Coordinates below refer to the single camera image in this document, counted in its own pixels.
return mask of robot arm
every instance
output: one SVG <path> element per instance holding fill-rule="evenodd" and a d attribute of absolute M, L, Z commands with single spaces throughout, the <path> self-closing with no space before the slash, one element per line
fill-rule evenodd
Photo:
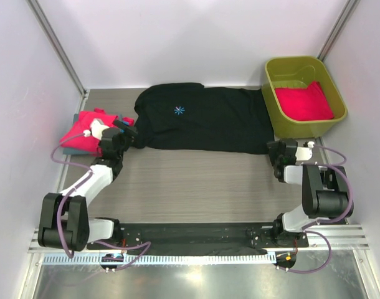
<path fill-rule="evenodd" d="M 302 185 L 302 204 L 290 212 L 279 215 L 277 234 L 300 234 L 304 227 L 317 219 L 334 219 L 348 206 L 348 188 L 343 178 L 334 170 L 313 164 L 296 165 L 297 161 L 312 157 L 314 143 L 298 146 L 295 140 L 280 140 L 268 144 L 269 158 L 275 177 L 282 183 Z M 344 167 L 337 166 L 344 174 Z"/>
<path fill-rule="evenodd" d="M 90 169 L 72 186 L 60 193 L 48 193 L 42 204 L 40 215 L 38 243 L 44 247 L 61 249 L 60 235 L 57 231 L 57 209 L 64 196 L 71 191 L 63 207 L 62 215 L 68 212 L 67 219 L 62 220 L 65 241 L 70 250 L 81 251 L 88 243 L 95 240 L 121 241 L 120 223 L 116 219 L 89 219 L 87 207 L 97 194 L 111 184 L 122 169 L 123 153 L 128 150 L 137 132 L 120 121 L 114 121 L 117 128 L 110 128 L 95 120 L 91 130 L 85 132 L 100 140 L 100 156 L 92 163 Z M 90 173 L 92 176 L 80 187 Z"/>

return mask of red cloth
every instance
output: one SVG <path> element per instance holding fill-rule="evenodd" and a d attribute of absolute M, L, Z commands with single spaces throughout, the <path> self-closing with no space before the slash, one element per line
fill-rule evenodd
<path fill-rule="evenodd" d="M 284 114 L 293 120 L 332 120 L 334 118 L 325 94 L 316 81 L 307 88 L 276 88 L 275 91 Z"/>
<path fill-rule="evenodd" d="M 133 118 L 124 117 L 122 120 L 127 122 L 128 126 L 133 126 L 135 124 L 135 120 Z"/>
<path fill-rule="evenodd" d="M 60 142 L 63 142 L 67 138 L 81 134 L 84 130 L 90 129 L 90 124 L 92 121 L 97 118 L 102 120 L 103 124 L 109 127 L 114 127 L 113 121 L 118 118 L 118 115 L 109 115 L 106 114 L 103 109 L 95 108 L 93 111 L 81 111 L 78 116 L 78 120 L 73 124 L 71 130 L 61 138 Z M 65 148 L 75 148 L 77 150 L 89 151 L 91 153 L 97 152 L 97 146 L 100 140 L 94 138 L 93 136 L 89 137 L 76 137 L 72 140 L 67 141 L 62 145 Z"/>

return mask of wood grain surface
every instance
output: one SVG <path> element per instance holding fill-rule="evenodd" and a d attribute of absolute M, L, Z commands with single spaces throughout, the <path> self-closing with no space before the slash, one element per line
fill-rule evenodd
<path fill-rule="evenodd" d="M 143 90 L 91 90 L 85 110 L 98 107 L 136 118 L 133 107 Z M 92 160 L 71 157 L 85 164 Z M 318 151 L 313 160 L 321 161 Z M 82 169 L 70 166 L 65 187 L 81 175 Z M 266 155 L 131 148 L 119 177 L 88 211 L 90 217 L 121 222 L 246 222 L 272 221 L 299 204 L 301 186 L 278 182 Z"/>

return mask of cable connector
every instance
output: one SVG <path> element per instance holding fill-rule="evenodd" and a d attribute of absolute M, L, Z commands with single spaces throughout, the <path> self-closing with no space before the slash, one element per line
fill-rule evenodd
<path fill-rule="evenodd" d="M 314 148 L 314 147 L 315 147 L 315 142 L 314 142 L 314 141 L 308 141 L 308 142 L 306 143 L 306 145 L 307 145 L 307 147 L 309 147 L 309 148 Z"/>
<path fill-rule="evenodd" d="M 84 130 L 83 131 L 84 137 L 89 137 L 91 134 L 92 134 L 92 132 L 90 130 Z"/>

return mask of plastic tub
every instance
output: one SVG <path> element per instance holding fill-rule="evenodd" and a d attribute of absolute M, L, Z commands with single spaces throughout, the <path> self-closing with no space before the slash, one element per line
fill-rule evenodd
<path fill-rule="evenodd" d="M 265 65 L 266 82 L 262 86 L 267 110 L 279 138 L 317 138 L 343 120 L 348 111 L 325 65 L 310 56 L 280 57 Z M 286 116 L 277 100 L 275 88 L 307 88 L 312 81 L 320 83 L 334 113 L 332 120 L 297 121 Z"/>

